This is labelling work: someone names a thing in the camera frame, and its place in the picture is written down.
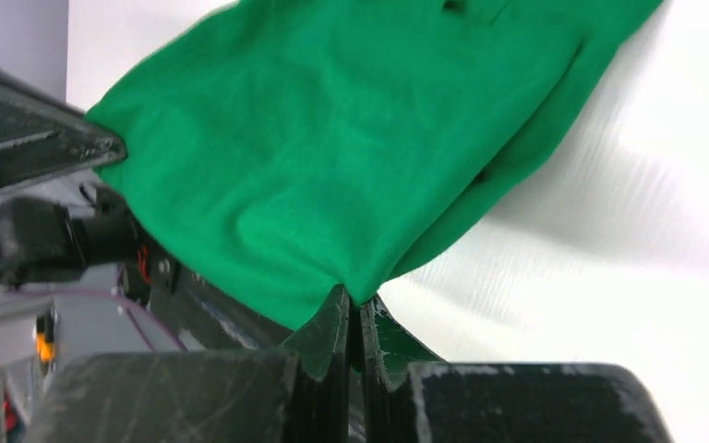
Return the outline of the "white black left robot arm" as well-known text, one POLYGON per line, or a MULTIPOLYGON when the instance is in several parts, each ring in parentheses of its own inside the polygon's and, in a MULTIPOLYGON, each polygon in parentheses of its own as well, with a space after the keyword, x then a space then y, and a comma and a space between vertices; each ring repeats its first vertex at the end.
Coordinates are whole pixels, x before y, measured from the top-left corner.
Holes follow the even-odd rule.
POLYGON ((137 257, 138 225, 112 191, 89 195, 89 216, 23 193, 125 157, 119 136, 0 69, 0 284, 76 281, 89 267, 137 257))

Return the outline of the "green t shirt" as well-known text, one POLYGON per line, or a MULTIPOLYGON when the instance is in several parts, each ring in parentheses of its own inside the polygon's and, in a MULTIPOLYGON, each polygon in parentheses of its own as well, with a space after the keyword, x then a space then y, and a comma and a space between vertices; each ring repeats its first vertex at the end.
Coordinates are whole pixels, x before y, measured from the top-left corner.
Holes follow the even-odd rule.
POLYGON ((242 1, 88 111, 146 231, 296 329, 470 230, 559 146, 656 1, 242 1))

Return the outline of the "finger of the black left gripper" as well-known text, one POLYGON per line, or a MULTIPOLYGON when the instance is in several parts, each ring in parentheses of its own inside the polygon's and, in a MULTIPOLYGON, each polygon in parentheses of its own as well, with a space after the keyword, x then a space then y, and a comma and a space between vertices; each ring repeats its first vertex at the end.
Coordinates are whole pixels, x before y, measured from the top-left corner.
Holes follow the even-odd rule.
POLYGON ((119 136, 0 69, 0 193, 126 156, 119 136))

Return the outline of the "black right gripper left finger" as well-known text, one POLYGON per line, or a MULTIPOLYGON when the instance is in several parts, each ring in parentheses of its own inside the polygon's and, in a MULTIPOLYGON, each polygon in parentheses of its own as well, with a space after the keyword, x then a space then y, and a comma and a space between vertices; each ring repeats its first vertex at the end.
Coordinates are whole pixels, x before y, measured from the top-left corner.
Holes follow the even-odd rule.
POLYGON ((351 300, 342 286, 267 350, 100 353, 55 376, 28 442, 344 442, 351 300))

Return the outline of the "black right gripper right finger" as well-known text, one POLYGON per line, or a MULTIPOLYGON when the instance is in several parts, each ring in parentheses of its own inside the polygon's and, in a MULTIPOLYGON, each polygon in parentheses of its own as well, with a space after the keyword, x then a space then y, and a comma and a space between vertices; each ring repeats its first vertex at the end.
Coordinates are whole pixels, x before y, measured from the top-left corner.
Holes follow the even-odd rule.
POLYGON ((360 310, 370 442, 668 442, 629 370, 589 363, 451 363, 379 298, 360 310))

